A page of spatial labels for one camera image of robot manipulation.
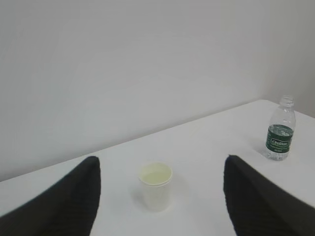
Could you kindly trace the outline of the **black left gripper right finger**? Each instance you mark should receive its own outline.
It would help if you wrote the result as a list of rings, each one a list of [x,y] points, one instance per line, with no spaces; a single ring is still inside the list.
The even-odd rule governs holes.
[[[313,236],[315,209],[275,185],[237,155],[226,158],[225,202],[238,236]]]

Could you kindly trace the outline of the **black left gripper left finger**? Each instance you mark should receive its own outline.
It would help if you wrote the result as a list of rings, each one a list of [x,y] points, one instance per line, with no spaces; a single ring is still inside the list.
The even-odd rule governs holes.
[[[2,236],[88,236],[101,195],[100,161],[89,156],[40,195],[0,218]]]

